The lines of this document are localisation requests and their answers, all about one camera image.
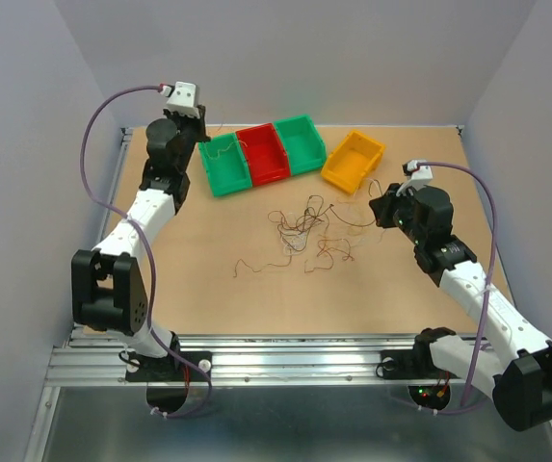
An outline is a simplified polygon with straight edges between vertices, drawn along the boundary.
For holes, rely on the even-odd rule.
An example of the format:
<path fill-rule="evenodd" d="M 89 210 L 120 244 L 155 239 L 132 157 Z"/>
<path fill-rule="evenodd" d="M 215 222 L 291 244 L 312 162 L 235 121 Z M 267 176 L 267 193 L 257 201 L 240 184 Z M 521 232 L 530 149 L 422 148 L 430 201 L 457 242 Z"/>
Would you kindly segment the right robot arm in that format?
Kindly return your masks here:
<path fill-rule="evenodd" d="M 487 283 L 474 252 L 452 232 L 449 194 L 430 186 L 401 192 L 392 184 L 369 206 L 379 227 L 397 228 L 409 238 L 418 267 L 478 324 L 489 343 L 483 350 L 450 328 L 426 328 L 412 348 L 384 353 L 381 377 L 431 379 L 447 372 L 469 379 L 513 430 L 551 421 L 552 339 Z"/>

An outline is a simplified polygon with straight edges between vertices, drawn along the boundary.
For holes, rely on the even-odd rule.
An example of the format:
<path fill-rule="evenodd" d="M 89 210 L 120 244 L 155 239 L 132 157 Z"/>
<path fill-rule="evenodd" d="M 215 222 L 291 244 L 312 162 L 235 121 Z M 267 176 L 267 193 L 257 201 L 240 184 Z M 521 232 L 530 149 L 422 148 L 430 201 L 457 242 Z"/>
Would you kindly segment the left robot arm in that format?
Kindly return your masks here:
<path fill-rule="evenodd" d="M 71 260 L 72 316 L 95 331 L 108 332 L 148 358 L 159 378 L 181 368 L 177 336 L 152 318 L 155 286 L 146 285 L 140 262 L 155 262 L 151 246 L 182 207 L 189 188 L 187 168 L 199 142 L 208 141 L 206 109 L 193 115 L 166 109 L 145 130 L 147 159 L 135 199 L 112 232 Z"/>

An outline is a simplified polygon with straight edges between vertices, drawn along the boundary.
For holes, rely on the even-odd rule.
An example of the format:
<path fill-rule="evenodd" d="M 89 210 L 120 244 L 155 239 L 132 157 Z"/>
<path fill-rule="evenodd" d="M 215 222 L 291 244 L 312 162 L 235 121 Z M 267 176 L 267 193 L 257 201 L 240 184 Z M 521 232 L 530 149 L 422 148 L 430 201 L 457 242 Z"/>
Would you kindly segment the left green bin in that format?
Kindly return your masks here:
<path fill-rule="evenodd" d="M 212 138 L 198 146 L 212 194 L 222 197 L 252 187 L 250 171 L 235 133 Z"/>

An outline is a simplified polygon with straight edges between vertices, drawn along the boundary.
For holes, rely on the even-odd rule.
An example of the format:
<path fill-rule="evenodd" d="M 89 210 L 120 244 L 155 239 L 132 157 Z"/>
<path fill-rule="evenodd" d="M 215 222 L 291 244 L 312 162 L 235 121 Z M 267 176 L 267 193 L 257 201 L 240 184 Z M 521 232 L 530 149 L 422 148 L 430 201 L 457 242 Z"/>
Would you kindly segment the green bin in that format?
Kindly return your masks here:
<path fill-rule="evenodd" d="M 212 194 L 222 197 L 252 187 L 250 171 L 235 133 L 212 138 L 198 146 Z"/>
<path fill-rule="evenodd" d="M 281 143 L 287 153 L 293 176 L 319 170 L 327 151 L 313 120 L 309 115 L 297 115 L 274 122 Z"/>

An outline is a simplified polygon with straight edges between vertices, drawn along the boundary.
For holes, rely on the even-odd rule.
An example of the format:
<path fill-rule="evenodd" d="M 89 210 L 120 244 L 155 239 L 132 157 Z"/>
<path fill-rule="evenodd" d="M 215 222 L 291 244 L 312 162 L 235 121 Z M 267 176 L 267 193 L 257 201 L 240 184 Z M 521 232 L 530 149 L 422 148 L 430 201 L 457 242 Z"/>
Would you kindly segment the red bin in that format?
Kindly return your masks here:
<path fill-rule="evenodd" d="M 287 153 L 273 123 L 239 130 L 236 137 L 246 158 L 254 187 L 291 176 Z"/>

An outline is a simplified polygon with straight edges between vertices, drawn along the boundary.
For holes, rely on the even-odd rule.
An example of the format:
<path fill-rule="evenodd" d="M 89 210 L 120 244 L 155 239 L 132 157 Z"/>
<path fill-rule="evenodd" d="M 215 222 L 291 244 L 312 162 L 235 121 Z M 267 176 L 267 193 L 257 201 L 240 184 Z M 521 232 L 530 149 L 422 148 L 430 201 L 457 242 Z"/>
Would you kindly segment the yellow bin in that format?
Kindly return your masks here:
<path fill-rule="evenodd" d="M 381 162 L 385 149 L 384 143 L 352 130 L 328 155 L 321 176 L 342 192 L 354 194 Z"/>

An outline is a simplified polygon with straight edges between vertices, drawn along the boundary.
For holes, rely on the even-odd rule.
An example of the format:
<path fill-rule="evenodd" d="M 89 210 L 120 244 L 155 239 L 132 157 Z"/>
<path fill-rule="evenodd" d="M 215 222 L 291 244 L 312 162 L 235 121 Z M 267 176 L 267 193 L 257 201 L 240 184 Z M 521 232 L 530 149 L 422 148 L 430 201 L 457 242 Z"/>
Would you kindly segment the right green bin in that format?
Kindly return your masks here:
<path fill-rule="evenodd" d="M 274 122 L 281 143 L 287 153 L 293 176 L 319 170 L 327 151 L 313 120 L 309 115 L 297 115 Z"/>

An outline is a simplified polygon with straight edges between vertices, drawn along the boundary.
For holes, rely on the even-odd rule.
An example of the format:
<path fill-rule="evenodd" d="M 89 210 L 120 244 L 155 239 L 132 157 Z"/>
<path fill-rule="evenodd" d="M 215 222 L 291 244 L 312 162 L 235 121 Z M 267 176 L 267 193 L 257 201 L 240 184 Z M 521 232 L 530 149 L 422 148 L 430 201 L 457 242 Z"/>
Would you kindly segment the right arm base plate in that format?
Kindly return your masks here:
<path fill-rule="evenodd" d="M 381 359 L 375 366 L 377 378 L 384 380 L 437 382 L 447 373 L 455 377 L 466 376 L 470 360 L 464 361 L 452 353 L 434 355 L 428 347 L 388 348 L 381 351 Z"/>

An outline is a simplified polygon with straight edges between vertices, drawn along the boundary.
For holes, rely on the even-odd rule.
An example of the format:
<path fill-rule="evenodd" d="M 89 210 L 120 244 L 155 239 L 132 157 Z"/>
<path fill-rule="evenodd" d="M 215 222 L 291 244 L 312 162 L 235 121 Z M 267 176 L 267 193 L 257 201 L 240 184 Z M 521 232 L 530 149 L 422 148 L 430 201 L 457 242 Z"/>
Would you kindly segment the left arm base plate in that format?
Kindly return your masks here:
<path fill-rule="evenodd" d="M 123 350 L 118 359 L 126 366 L 125 380 L 130 383 L 147 382 L 205 382 L 206 379 L 197 371 L 186 367 L 183 363 L 176 366 L 170 356 L 150 358 L 137 354 L 135 351 Z"/>

